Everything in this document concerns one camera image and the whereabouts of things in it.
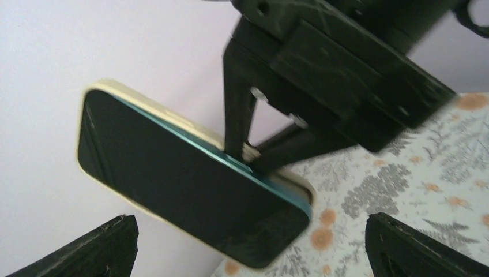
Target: gray leaf pattern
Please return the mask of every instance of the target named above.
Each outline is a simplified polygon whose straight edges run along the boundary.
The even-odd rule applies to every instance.
[[[393,197],[397,197],[408,187],[405,179],[411,172],[405,166],[389,164],[380,169],[377,176],[368,176],[360,186],[348,192],[341,207],[351,218],[356,219],[361,212],[368,214],[384,212],[397,215],[399,210]]]
[[[311,229],[265,272],[232,276],[373,277],[364,228],[376,212],[489,265],[489,94],[470,98],[401,134],[387,155],[351,148],[290,167],[316,188]],[[315,247],[317,230],[332,232],[330,247]],[[229,276],[225,262],[215,277]]]
[[[389,143],[384,150],[396,157],[399,157],[402,151],[405,150],[407,146],[412,144],[413,140],[416,138],[416,135],[420,133],[420,130],[422,130],[422,128],[409,129],[404,131],[399,136],[397,136],[391,143]]]
[[[352,150],[348,149],[312,159],[303,165],[293,167],[293,171],[306,178],[314,174],[314,178],[320,180],[316,185],[319,191],[335,192],[350,177],[352,159]]]
[[[306,261],[301,256],[301,249],[297,246],[292,246],[285,253],[280,261],[269,269],[265,275],[270,277],[279,277],[289,275],[293,277],[307,277],[310,273]]]
[[[489,166],[489,128],[488,115],[480,118],[468,118],[452,131],[460,132],[454,143],[455,150],[450,151],[441,163],[443,173],[441,180],[461,184],[469,179],[475,171],[484,171]]]
[[[436,231],[418,229],[420,232],[466,256],[472,256],[467,244],[475,244],[478,243],[479,240],[465,237],[459,233],[460,231],[469,229],[469,226],[456,222],[451,224],[442,224],[427,219],[423,220],[431,225],[431,227],[436,229]]]

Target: phone holder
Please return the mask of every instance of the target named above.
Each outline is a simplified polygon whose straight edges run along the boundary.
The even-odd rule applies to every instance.
[[[257,99],[296,122],[257,146],[250,166],[262,173],[354,145],[378,152],[454,99],[405,54],[459,1],[409,2],[437,11],[424,29],[415,26],[414,39],[378,28],[376,12],[353,4],[232,1],[242,17],[223,56],[225,152],[243,161]]]
[[[489,276],[489,267],[384,213],[367,220],[365,247],[376,277]]]

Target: table surface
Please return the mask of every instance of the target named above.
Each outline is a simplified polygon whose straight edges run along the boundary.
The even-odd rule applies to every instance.
[[[350,149],[296,164],[318,193],[310,228],[264,272],[224,260],[212,277],[371,277],[369,214],[385,212],[489,266],[489,93],[463,95],[380,155]]]

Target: white wall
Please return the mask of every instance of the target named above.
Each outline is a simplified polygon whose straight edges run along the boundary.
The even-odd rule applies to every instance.
[[[77,111],[84,86],[110,77],[222,133],[221,53],[237,18],[229,3],[191,0],[0,2],[0,275],[124,213],[140,227],[133,276],[210,275],[217,253],[78,169]],[[489,91],[488,57],[488,41],[451,17],[413,55],[463,92]]]

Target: cream phone case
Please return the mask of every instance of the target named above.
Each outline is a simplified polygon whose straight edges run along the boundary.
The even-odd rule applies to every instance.
[[[83,113],[83,99],[84,99],[85,95],[89,91],[92,91],[92,90],[101,90],[101,91],[104,91],[104,92],[109,93],[111,95],[117,96],[118,98],[121,98],[127,102],[130,102],[131,104],[155,115],[156,117],[158,117],[158,118],[160,118],[166,122],[169,122],[172,125],[187,131],[188,133],[191,133],[192,135],[198,137],[199,139],[202,139],[202,140],[208,142],[209,144],[214,145],[217,149],[219,149],[221,151],[224,150],[223,139],[218,134],[216,134],[210,130],[205,129],[203,126],[201,126],[195,122],[192,122],[192,121],[182,117],[181,115],[178,115],[177,113],[175,113],[175,112],[167,109],[166,107],[160,105],[158,102],[156,102],[150,98],[147,98],[146,96],[138,93],[137,91],[135,91],[135,90],[133,90],[133,89],[117,82],[117,81],[110,80],[110,79],[103,79],[103,80],[97,81],[97,82],[91,84],[90,86],[88,86],[86,88],[86,90],[82,96],[82,105],[80,107],[80,113],[79,113],[80,122],[81,122],[82,113]],[[255,149],[252,149],[251,147],[249,147],[247,145],[244,145],[243,156],[244,156],[245,160],[251,160],[258,155],[259,155],[258,151],[256,151]],[[86,175],[88,175],[90,178],[92,178],[96,182],[100,183],[98,180],[96,180],[95,178],[93,178],[89,174],[86,173]],[[285,187],[289,190],[292,190],[295,193],[297,193],[298,195],[301,195],[302,197],[306,198],[311,206],[314,205],[315,195],[316,195],[315,190],[311,186],[311,184],[309,182],[307,182],[305,179],[303,179],[302,177],[300,177],[300,176],[298,176],[298,175],[296,175],[290,171],[287,171],[287,170],[280,170],[277,173],[271,174],[269,176],[269,178],[271,180],[273,180],[275,183],[280,184],[283,187]],[[129,201],[131,204],[133,204],[135,207],[143,210],[144,212],[151,215],[152,217],[155,217],[158,220],[162,220],[168,224],[171,224],[170,222],[166,221],[164,218],[154,214],[150,210],[148,210],[145,207],[139,205],[138,203],[132,201],[131,199],[126,198],[125,196],[121,195],[117,191],[112,190],[110,188],[109,188],[109,190],[111,190],[112,192],[114,192],[114,193],[118,194],[119,196],[125,198],[127,201]]]

